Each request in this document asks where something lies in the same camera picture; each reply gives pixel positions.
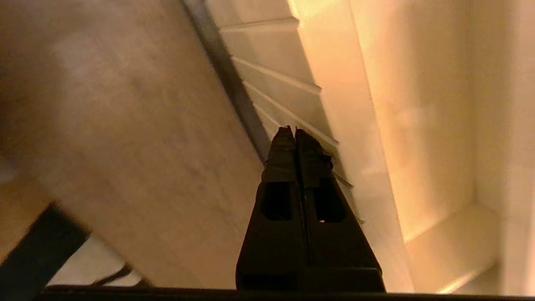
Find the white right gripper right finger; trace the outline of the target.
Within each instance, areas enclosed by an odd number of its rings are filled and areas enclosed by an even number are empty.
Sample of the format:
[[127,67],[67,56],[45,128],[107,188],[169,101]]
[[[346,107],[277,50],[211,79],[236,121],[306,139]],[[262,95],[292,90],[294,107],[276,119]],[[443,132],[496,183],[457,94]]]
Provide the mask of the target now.
[[296,146],[303,188],[308,291],[385,293],[382,269],[332,171],[332,159],[302,129]]

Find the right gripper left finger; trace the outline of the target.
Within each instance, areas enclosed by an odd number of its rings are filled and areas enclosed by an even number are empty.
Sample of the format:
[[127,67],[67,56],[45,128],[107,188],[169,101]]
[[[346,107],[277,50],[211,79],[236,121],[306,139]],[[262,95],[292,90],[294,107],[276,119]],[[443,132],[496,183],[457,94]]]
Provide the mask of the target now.
[[310,264],[296,138],[274,135],[235,271],[237,290],[298,290]]

